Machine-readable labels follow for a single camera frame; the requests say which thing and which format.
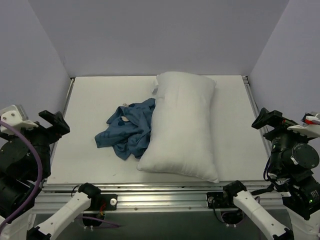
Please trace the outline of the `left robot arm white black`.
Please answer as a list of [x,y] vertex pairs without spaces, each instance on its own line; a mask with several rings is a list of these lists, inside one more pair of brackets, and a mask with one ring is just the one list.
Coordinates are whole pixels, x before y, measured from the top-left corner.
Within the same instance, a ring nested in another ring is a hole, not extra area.
[[79,186],[73,197],[48,220],[29,228],[29,215],[51,175],[51,145],[70,132],[61,112],[38,114],[51,124],[43,127],[12,105],[0,114],[0,238],[55,240],[81,212],[95,210],[101,190],[91,183]]

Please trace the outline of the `blue cartoon print pillowcase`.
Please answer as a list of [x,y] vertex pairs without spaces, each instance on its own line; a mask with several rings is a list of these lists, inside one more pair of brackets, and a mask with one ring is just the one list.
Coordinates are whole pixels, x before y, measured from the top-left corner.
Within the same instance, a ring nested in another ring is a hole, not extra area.
[[118,106],[106,121],[107,129],[94,137],[97,148],[112,147],[124,161],[131,155],[140,159],[150,143],[155,107],[154,98]]

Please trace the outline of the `aluminium rail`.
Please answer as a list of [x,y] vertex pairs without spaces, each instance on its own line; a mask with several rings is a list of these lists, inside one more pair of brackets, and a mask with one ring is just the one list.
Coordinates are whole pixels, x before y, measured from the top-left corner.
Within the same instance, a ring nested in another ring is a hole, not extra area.
[[[256,119],[260,113],[260,110],[258,108],[258,105],[254,99],[252,90],[251,90],[251,86],[249,83],[249,77],[248,76],[242,76],[242,80],[249,98],[249,102],[251,104],[251,108],[253,110],[253,114],[254,114],[254,118]],[[268,140],[266,140],[264,138],[264,134],[268,131],[268,129],[264,126],[262,128],[259,129],[260,135],[261,135],[261,139],[264,145],[264,148],[266,150],[266,153],[269,154],[270,153],[270,142]]]
[[[69,88],[68,88],[68,91],[67,91],[67,94],[66,94],[66,97],[65,97],[65,103],[64,103],[64,107],[63,107],[63,111],[62,111],[62,116],[63,117],[65,117],[67,109],[68,109],[68,105],[69,105],[70,97],[71,97],[71,94],[72,94],[72,91],[73,91],[73,87],[74,87],[74,84],[75,84],[75,80],[76,80],[75,77],[72,77],[70,79],[70,85],[69,85]],[[57,148],[57,144],[58,144],[58,142],[55,142],[52,145],[52,149],[51,149],[51,153],[50,153],[50,163],[51,164],[52,164],[52,162],[54,160],[54,155],[55,155],[55,151],[56,151],[56,148]]]

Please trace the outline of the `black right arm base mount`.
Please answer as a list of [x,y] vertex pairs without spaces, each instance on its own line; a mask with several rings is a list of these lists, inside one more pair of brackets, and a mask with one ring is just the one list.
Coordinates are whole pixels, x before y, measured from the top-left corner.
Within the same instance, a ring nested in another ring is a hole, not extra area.
[[225,197],[224,193],[221,192],[207,192],[206,202],[209,209],[230,209],[234,208],[235,205],[231,204]]

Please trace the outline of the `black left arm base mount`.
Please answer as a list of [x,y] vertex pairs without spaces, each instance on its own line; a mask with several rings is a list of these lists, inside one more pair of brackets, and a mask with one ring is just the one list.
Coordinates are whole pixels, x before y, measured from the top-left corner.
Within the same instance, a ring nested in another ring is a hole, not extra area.
[[117,194],[101,194],[98,200],[100,211],[115,211],[118,204]]

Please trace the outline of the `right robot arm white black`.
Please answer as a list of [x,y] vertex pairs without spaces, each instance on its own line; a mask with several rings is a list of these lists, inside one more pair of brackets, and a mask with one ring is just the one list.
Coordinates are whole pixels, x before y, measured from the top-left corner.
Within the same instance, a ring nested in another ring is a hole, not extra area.
[[[222,200],[240,209],[268,240],[318,240],[320,238],[320,183],[313,169],[320,163],[318,152],[309,141],[320,136],[320,115],[306,113],[302,124],[283,117],[280,111],[262,108],[252,128],[272,130],[263,137],[271,142],[271,151],[263,176],[270,185],[249,191],[236,180],[223,187]],[[277,221],[255,196],[276,191],[280,194],[292,228]]]

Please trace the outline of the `aluminium left side rail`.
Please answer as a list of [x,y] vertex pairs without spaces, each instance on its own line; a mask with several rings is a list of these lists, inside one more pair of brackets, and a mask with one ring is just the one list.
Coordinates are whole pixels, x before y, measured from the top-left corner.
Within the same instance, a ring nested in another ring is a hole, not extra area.
[[[63,117],[65,117],[67,109],[68,109],[68,105],[69,105],[70,97],[71,97],[71,94],[72,94],[72,91],[73,91],[73,87],[74,87],[74,84],[75,84],[75,80],[76,80],[75,77],[72,77],[70,79],[70,85],[69,85],[69,88],[68,88],[68,91],[67,91],[67,94],[66,94],[66,97],[65,97],[65,103],[64,103],[64,107],[63,107],[63,111],[62,111],[62,116]],[[51,153],[50,153],[50,163],[51,164],[52,164],[52,162],[54,160],[54,155],[55,155],[55,151],[56,151],[56,148],[57,148],[57,144],[58,144],[58,142],[55,142],[52,145],[52,149],[51,149]]]

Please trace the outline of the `white pillow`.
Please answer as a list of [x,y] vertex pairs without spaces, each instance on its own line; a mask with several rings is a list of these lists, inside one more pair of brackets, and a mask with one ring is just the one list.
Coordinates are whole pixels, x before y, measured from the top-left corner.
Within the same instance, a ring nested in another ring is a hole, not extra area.
[[179,71],[161,73],[156,80],[150,142],[137,170],[219,182],[211,133],[216,81]]

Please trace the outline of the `aluminium front rail frame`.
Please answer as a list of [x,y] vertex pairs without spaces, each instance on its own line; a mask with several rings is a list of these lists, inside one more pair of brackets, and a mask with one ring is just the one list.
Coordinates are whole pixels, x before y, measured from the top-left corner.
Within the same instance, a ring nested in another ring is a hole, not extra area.
[[[226,181],[173,183],[104,183],[102,194],[117,195],[116,213],[207,212],[207,193],[220,193]],[[76,184],[45,183],[33,213],[53,214],[71,199]]]

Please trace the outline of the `aluminium right side rail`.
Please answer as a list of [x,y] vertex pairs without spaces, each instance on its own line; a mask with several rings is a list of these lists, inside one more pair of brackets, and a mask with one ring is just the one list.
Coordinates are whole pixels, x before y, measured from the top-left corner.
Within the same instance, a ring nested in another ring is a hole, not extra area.
[[[249,83],[249,77],[248,76],[242,76],[242,80],[249,98],[249,102],[251,104],[251,108],[253,110],[253,114],[254,114],[254,118],[256,119],[260,113],[260,110],[258,108],[258,105],[254,99],[252,90],[251,90],[251,86]],[[260,135],[261,135],[261,139],[264,145],[264,148],[266,150],[266,153],[269,154],[270,153],[270,142],[268,140],[266,140],[264,138],[264,134],[268,131],[268,129],[264,126],[262,128],[259,129]]]

